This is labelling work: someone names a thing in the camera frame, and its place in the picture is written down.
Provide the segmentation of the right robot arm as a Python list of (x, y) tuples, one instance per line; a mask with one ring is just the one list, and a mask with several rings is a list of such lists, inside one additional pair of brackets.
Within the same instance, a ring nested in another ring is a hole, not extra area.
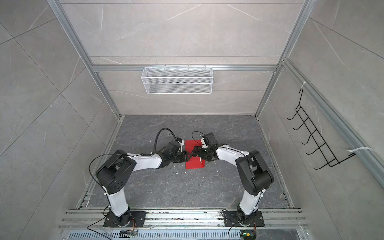
[(236, 212), (222, 211), (227, 227), (265, 226), (259, 203), (274, 182), (274, 176), (258, 151), (247, 152), (228, 145), (209, 145), (194, 147), (192, 156), (206, 161), (221, 160), (237, 167), (244, 193)]

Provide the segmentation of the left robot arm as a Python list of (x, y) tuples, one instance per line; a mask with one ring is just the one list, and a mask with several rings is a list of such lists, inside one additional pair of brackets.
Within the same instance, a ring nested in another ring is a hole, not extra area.
[(125, 186), (133, 172), (160, 169), (170, 163), (186, 163), (191, 154), (183, 149), (184, 142), (171, 141), (159, 151), (149, 154), (128, 154), (117, 150), (96, 171), (96, 180), (109, 201), (104, 227), (136, 227), (134, 216), (126, 200)]

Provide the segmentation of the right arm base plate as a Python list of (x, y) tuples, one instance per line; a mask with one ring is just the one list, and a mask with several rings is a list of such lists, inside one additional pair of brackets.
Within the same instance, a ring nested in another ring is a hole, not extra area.
[(257, 210), (249, 216), (244, 215), (241, 211), (222, 210), (221, 215), (224, 219), (226, 227), (264, 227), (264, 217)]

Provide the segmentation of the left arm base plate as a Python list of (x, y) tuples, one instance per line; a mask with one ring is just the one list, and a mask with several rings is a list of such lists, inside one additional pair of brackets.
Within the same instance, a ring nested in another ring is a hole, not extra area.
[(110, 228), (133, 228), (134, 224), (138, 228), (144, 226), (147, 212), (145, 211), (128, 211), (120, 217), (115, 216), (112, 212), (108, 212), (103, 227)]

